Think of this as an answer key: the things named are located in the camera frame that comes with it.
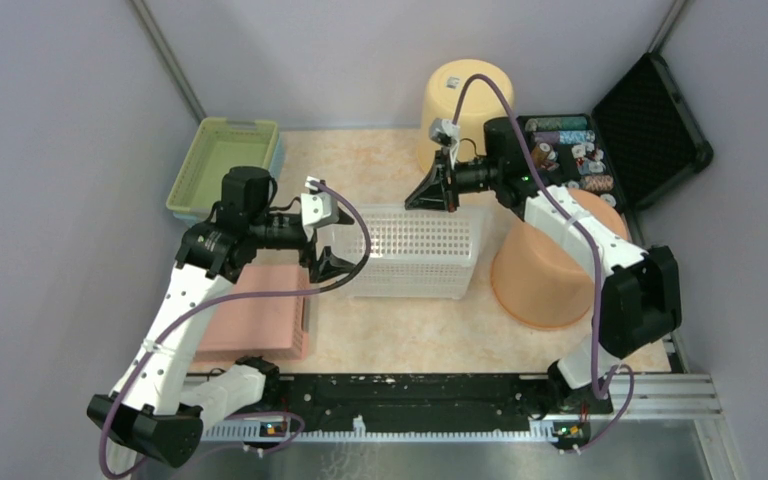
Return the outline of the pink plastic basket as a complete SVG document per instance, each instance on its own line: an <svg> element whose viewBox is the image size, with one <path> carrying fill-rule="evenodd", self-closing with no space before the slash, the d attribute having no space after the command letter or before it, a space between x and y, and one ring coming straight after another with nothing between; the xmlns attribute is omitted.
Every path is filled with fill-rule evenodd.
<svg viewBox="0 0 768 480"><path fill-rule="evenodd" d="M293 265L251 265L243 270L233 294L296 291L309 287L305 272ZM307 312L303 297L234 300L220 304L197 348L194 362L232 363L243 356L298 361L307 356Z"/></svg>

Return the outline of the white mesh plastic basket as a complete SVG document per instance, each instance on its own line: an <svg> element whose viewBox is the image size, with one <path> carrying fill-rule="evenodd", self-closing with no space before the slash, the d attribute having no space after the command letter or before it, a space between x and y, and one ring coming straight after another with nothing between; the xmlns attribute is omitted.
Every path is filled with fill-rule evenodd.
<svg viewBox="0 0 768 480"><path fill-rule="evenodd" d="M369 260L342 291L350 297L462 298L484 243L490 209L452 213L397 204L357 208L370 233Z"/></svg>

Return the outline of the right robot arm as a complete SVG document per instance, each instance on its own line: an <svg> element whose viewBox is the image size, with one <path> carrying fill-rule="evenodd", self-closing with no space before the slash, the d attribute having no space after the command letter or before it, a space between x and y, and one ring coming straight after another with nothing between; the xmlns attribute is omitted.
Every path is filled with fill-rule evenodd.
<svg viewBox="0 0 768 480"><path fill-rule="evenodd" d="M429 137L439 148L404 206L454 212L461 195L492 191L501 205L545 234L590 277L591 333L552 365L550 371L558 377L546 385L549 404L572 412L586 400L586 387L604 399L625 358L681 325L678 264L669 247L643 249L624 240L582 207L568 188L547 184L522 129L514 119L507 122L519 143L522 168L506 167L507 154L458 161L459 126L449 119L434 120Z"/></svg>

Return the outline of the orange capybara bucket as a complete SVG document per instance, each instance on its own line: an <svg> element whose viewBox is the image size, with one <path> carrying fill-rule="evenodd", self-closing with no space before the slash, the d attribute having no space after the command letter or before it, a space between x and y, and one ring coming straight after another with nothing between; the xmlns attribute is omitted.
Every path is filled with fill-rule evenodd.
<svg viewBox="0 0 768 480"><path fill-rule="evenodd" d="M517 321L539 330L569 328L593 306L594 284L560 246L515 220L490 271L494 296Z"/></svg>

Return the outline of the yellow capybara bucket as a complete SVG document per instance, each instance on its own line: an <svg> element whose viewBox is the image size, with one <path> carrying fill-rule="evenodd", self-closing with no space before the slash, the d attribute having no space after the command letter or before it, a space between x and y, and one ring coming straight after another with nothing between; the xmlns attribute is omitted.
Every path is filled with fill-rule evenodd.
<svg viewBox="0 0 768 480"><path fill-rule="evenodd" d="M435 151L439 149L439 145L430 139L429 129L432 122L436 119L454 118L463 86L467 79L476 73L490 78L508 104L515 104L513 84L499 67L477 59L454 60L440 66L430 76L424 91L417 146L417 162L422 172L426 173L430 169ZM477 155L484 155L484 123L504 115L505 110L494 91L482 80L473 81L467 90L457 121L462 139L458 160L465 162Z"/></svg>

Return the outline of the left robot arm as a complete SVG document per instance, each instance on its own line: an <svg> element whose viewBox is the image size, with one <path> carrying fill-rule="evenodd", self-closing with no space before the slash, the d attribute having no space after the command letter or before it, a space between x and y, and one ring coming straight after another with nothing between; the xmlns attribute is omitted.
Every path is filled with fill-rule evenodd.
<svg viewBox="0 0 768 480"><path fill-rule="evenodd" d="M246 265L262 250L293 250L308 271L305 296L339 289L364 269L317 244L319 229L330 225L369 228L357 208L324 181L310 177L300 209L272 207L274 177L260 167L227 172L220 198L206 220L190 227L175 255L168 288L146 337L128 369L106 394L92 397L87 415L100 429L97 458L102 474L113 478L107 449L115 444L140 461L177 468L189 461L203 434L240 409L268 413L279 404L278 368L243 357L213 380L184 387L216 308L237 301L234 291Z"/></svg>

